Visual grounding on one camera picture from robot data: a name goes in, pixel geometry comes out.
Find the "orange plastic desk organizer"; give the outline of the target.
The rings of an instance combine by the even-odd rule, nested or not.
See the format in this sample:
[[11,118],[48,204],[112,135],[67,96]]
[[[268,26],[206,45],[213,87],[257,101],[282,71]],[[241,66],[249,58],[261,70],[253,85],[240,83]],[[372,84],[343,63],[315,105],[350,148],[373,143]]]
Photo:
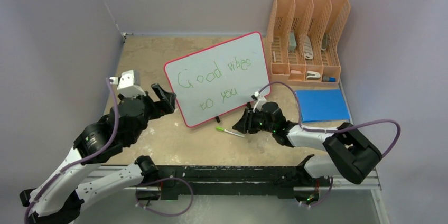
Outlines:
[[350,10],[349,0],[273,0],[265,53],[271,81],[337,88],[337,48]]

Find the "white clip in tray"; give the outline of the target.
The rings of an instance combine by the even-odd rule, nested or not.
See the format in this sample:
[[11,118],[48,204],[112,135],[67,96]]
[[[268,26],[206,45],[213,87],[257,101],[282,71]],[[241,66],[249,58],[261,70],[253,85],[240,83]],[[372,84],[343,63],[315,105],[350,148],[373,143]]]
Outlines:
[[321,78],[321,74],[316,71],[307,71],[305,78],[306,80],[319,80]]

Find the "red-framed whiteboard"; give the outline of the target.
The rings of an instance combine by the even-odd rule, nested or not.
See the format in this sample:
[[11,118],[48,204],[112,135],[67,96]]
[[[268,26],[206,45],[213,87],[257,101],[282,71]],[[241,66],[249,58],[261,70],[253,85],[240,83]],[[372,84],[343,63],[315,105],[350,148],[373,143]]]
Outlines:
[[263,37],[251,32],[169,61],[164,72],[187,127],[215,119],[270,93]]

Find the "white oval tape dispenser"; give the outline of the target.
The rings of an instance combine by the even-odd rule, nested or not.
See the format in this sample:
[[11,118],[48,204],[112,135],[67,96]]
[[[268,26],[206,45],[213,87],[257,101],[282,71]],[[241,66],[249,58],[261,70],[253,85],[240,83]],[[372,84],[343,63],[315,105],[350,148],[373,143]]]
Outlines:
[[312,60],[314,58],[314,52],[311,44],[311,39],[309,36],[305,36],[304,46],[303,46],[304,56],[307,60]]

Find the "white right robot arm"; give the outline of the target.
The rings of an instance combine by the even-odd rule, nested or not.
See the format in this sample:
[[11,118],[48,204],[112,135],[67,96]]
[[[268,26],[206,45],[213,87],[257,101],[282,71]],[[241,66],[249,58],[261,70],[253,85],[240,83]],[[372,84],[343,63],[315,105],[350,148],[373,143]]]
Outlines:
[[282,146],[325,151],[326,156],[309,155],[298,165],[296,177],[302,185],[335,175],[361,184],[382,160],[379,149],[351,123],[344,122],[328,130],[314,127],[308,132],[287,120],[275,102],[267,102],[261,108],[247,107],[232,128],[242,134],[269,132]]

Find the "green capped marker pen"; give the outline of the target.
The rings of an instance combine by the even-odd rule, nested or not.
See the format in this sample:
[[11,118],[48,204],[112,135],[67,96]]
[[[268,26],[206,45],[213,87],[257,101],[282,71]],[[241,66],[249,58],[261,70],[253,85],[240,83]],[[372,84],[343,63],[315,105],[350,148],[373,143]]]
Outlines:
[[225,129],[225,128],[223,128],[223,127],[220,127],[220,126],[216,126],[215,129],[216,129],[217,131],[219,131],[219,132],[223,132],[223,133],[227,133],[227,134],[230,134],[230,135],[233,135],[233,136],[237,136],[237,137],[245,138],[245,136],[242,135],[242,134],[240,134],[240,133],[232,132],[232,131],[227,130],[227,129]]

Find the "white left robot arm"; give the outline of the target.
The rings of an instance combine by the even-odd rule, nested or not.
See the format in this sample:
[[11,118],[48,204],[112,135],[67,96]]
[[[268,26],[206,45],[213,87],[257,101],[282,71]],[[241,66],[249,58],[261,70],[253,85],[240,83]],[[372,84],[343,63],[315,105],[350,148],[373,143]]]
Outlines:
[[140,156],[116,173],[91,182],[85,178],[124,148],[135,144],[150,120],[175,110],[176,94],[152,84],[153,101],[135,83],[113,96],[109,114],[88,125],[50,177],[39,187],[20,193],[25,223],[72,223],[91,204],[128,186],[152,186],[158,168],[149,156]]

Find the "blue notebook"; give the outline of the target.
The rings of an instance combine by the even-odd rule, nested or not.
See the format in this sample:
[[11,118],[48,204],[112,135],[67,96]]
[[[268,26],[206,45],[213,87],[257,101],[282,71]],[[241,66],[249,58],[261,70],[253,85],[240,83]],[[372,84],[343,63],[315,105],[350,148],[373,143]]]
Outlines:
[[297,90],[302,121],[305,123],[350,120],[340,89]]

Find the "green staples box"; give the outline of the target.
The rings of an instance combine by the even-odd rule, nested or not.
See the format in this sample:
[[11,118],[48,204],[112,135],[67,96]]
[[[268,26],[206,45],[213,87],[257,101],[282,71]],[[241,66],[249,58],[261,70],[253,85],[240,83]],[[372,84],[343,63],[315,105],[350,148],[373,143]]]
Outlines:
[[294,32],[290,31],[288,36],[288,53],[293,53],[297,48],[297,41]]

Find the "small blue grey cylinder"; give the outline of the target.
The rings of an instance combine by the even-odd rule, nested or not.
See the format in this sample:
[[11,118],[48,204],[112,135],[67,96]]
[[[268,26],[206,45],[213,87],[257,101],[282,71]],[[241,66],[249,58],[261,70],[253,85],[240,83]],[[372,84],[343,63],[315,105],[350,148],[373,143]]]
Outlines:
[[323,76],[322,77],[322,82],[336,82],[336,78],[334,77],[328,77],[328,76]]

